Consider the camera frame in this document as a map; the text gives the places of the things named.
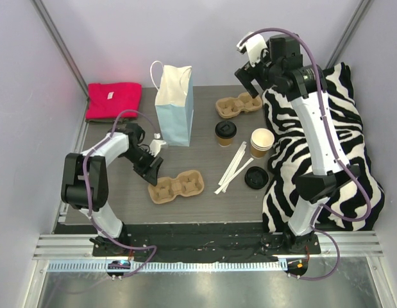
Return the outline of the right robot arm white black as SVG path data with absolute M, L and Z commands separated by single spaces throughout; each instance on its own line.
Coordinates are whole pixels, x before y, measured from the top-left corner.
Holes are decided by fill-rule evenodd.
M 299 36 L 276 28 L 264 40 L 260 31 L 249 32 L 237 44 L 248 62 L 235 76 L 251 96 L 257 90 L 275 86 L 291 104 L 300 120 L 310 151 L 312 170 L 295 179 L 299 195 L 293 215 L 287 222 L 282 244 L 289 253 L 305 250 L 314 235 L 317 216 L 341 187 L 360 175 L 344 154 L 330 116 L 325 77 L 310 49 Z

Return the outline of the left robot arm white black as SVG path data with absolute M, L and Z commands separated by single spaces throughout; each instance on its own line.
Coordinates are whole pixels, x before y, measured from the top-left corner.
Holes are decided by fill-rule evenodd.
M 155 133 L 150 144 L 143 143 L 145 131 L 137 123 L 112 128 L 93 147 L 65 157 L 61 186 L 64 203 L 85 215 L 97 230 L 94 246 L 122 256 L 131 250 L 126 225 L 108 203 L 108 166 L 117 158 L 126 158 L 134 172 L 151 185 L 158 183 L 163 162 L 159 156 L 167 143 Z

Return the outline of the black coffee cup lid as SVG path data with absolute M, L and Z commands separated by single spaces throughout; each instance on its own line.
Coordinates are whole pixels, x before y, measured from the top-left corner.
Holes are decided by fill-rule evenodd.
M 236 125 L 231 121 L 220 121 L 215 126 L 215 134 L 224 139 L 232 138 L 237 133 Z

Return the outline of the light blue paper bag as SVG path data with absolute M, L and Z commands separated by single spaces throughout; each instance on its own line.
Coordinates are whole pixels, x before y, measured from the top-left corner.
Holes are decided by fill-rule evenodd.
M 152 75 L 156 64 L 162 68 L 159 84 Z M 194 116 L 192 67 L 175 67 L 156 60 L 149 72 L 157 90 L 155 110 L 164 141 L 170 146 L 190 146 Z

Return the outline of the brown paper coffee cup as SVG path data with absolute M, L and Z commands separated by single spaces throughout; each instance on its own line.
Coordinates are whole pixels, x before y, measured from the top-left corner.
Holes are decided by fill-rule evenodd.
M 232 136 L 231 135 L 224 136 L 224 135 L 218 135 L 218 134 L 216 135 L 218 145 L 220 145 L 221 147 L 227 147 L 227 146 L 231 145 L 233 142 L 233 138 L 234 138 L 234 135 L 232 135 Z

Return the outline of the brown cardboard cup carrier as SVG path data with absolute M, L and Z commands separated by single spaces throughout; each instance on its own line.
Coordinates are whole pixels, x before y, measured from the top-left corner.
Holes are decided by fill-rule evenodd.
M 244 92 L 236 98 L 228 97 L 219 99 L 215 103 L 215 109 L 223 119 L 231 119 L 240 113 L 255 112 L 262 108 L 262 100 L 259 96 L 253 98 L 249 93 Z

